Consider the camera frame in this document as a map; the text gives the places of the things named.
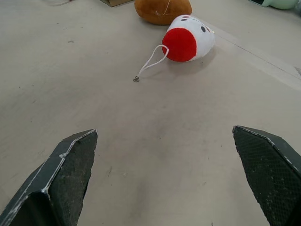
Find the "cardboard piece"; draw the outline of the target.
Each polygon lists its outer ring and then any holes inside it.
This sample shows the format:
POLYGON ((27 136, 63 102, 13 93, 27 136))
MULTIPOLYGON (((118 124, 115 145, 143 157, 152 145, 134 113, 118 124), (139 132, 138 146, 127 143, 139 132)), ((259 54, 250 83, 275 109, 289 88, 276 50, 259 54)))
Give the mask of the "cardboard piece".
POLYGON ((114 7, 114 6, 131 2, 133 0, 100 0, 100 1, 108 5, 109 7, 114 7))

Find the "brown plush toy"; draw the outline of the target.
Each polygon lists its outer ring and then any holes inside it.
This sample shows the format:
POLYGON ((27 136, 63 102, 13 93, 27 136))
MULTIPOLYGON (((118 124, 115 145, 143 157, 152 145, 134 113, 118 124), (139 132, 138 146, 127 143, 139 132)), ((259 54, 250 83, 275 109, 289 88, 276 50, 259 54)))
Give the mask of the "brown plush toy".
POLYGON ((135 0, 136 12, 143 20, 157 25, 170 25, 180 15, 191 15, 189 0, 135 0))

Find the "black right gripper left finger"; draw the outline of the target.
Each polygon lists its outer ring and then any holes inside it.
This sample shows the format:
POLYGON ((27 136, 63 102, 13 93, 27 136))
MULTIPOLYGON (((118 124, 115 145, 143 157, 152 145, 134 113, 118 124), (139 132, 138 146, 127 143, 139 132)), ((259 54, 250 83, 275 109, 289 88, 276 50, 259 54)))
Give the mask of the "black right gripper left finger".
POLYGON ((77 226, 94 164, 98 133, 63 139, 0 215, 0 226, 77 226))

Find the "mint green object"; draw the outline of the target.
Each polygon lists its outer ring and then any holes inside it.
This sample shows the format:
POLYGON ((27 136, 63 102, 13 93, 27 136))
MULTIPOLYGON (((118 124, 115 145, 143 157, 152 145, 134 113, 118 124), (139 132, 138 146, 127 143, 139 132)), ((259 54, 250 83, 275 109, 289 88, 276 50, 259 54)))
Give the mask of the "mint green object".
POLYGON ((274 7, 281 10, 293 9, 300 0, 249 0, 262 7, 274 7))

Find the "white and red plush toy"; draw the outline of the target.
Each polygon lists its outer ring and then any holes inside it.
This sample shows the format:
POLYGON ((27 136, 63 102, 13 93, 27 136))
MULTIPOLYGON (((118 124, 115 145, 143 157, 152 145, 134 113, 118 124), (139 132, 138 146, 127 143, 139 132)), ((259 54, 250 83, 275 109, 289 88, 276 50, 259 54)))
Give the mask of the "white and red plush toy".
POLYGON ((191 15, 180 15, 170 24, 160 45, 156 46, 148 61, 140 69, 134 82, 140 81, 140 75, 148 68, 163 60, 184 63, 206 56, 215 43, 215 32, 198 18, 191 15), (149 64, 157 49, 161 49, 164 56, 161 60, 149 64))

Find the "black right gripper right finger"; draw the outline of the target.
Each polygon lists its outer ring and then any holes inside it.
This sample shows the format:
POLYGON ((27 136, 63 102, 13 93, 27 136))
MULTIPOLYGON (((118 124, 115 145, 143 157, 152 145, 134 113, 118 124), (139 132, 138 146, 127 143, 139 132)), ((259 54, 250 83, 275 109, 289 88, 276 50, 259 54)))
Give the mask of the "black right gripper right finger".
POLYGON ((301 155, 283 138, 234 126, 248 184, 270 226, 301 226, 301 155))

